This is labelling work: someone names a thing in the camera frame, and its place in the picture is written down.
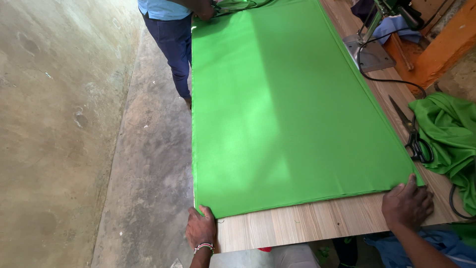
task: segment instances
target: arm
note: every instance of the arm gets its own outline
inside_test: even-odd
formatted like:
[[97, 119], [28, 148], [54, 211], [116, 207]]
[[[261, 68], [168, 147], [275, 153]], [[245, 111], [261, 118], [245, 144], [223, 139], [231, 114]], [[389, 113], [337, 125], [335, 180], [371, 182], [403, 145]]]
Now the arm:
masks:
[[211, 0], [169, 0], [184, 6], [195, 13], [203, 21], [208, 21], [215, 15]]
[[[215, 217], [207, 206], [199, 206], [199, 209], [204, 217], [198, 211], [191, 207], [188, 209], [190, 215], [188, 216], [187, 230], [185, 236], [188, 244], [192, 249], [195, 249], [201, 243], [215, 242], [215, 234], [217, 232], [215, 227]], [[208, 247], [202, 247], [193, 256], [190, 268], [208, 268], [210, 266], [210, 258], [213, 251]]]
[[415, 231], [433, 213], [432, 198], [426, 187], [417, 188], [416, 176], [411, 174], [406, 186], [399, 184], [384, 195], [382, 213], [415, 268], [457, 268]]

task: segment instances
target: black-handled scissors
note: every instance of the black-handled scissors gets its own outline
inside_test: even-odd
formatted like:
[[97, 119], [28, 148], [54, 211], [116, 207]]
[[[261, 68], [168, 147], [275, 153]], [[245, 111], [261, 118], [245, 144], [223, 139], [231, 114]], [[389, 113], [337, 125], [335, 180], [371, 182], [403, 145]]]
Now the black-handled scissors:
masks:
[[[402, 112], [400, 107], [395, 103], [395, 101], [390, 97], [390, 101], [392, 102], [395, 111], [397, 112], [398, 116], [402, 120], [403, 125], [407, 129], [410, 136], [408, 137], [408, 143], [405, 145], [405, 148], [410, 148], [413, 152], [413, 156], [411, 157], [412, 160], [417, 161], [419, 160], [421, 163], [431, 163], [433, 162], [433, 151], [431, 150], [430, 145], [423, 139], [420, 138], [420, 134], [418, 133], [417, 128], [415, 127], [415, 121], [410, 121], [405, 114]], [[426, 159], [423, 151], [421, 150], [420, 143], [426, 147], [430, 159]]]

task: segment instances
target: blue garment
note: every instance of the blue garment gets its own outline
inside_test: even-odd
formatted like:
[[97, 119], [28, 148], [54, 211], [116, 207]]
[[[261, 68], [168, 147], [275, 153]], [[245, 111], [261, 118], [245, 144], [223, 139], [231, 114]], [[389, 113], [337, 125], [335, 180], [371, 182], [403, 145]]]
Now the blue garment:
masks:
[[178, 94], [191, 98], [187, 78], [192, 64], [192, 14], [181, 20], [158, 21], [142, 15], [147, 29], [167, 58]]
[[137, 0], [142, 15], [149, 13], [149, 18], [163, 21], [181, 20], [191, 11], [179, 4], [166, 0]]
[[[413, 267], [402, 244], [389, 232], [390, 236], [381, 238], [381, 234], [367, 235], [364, 241], [380, 252], [382, 262], [387, 268]], [[453, 231], [425, 230], [418, 234], [439, 252], [445, 254], [462, 268], [476, 267], [476, 251], [465, 245]]]
[[[383, 21], [380, 23], [379, 26], [377, 26], [377, 28], [375, 29], [373, 33], [373, 36], [378, 38], [380, 36], [386, 35], [395, 30], [404, 29], [404, 28], [408, 28], [408, 25], [402, 16], [387, 17], [383, 19]], [[402, 39], [406, 39], [413, 43], [420, 42], [421, 33], [419, 31], [412, 31], [409, 29], [409, 30], [398, 31], [397, 33]], [[379, 39], [378, 42], [381, 45], [383, 45], [389, 38], [390, 38], [390, 35], [383, 37], [382, 39]]]

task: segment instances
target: person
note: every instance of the person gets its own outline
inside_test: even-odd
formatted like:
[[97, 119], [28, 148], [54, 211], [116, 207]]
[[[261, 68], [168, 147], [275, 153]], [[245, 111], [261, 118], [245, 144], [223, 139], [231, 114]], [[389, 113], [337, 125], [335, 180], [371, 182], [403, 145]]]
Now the person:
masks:
[[216, 12], [210, 0], [138, 0], [147, 29], [165, 55], [180, 97], [192, 107], [188, 64], [192, 64], [192, 12], [204, 21]]
[[[191, 207], [186, 237], [195, 251], [190, 268], [208, 268], [215, 241], [215, 218], [209, 207], [199, 206], [202, 216]], [[417, 233], [424, 220], [433, 213], [433, 193], [417, 187], [416, 176], [411, 174], [407, 185], [399, 184], [386, 193], [382, 214], [390, 231], [394, 233], [415, 268], [457, 268], [450, 258], [436, 250]], [[318, 268], [319, 264], [307, 244], [273, 247], [271, 250], [277, 268]]]

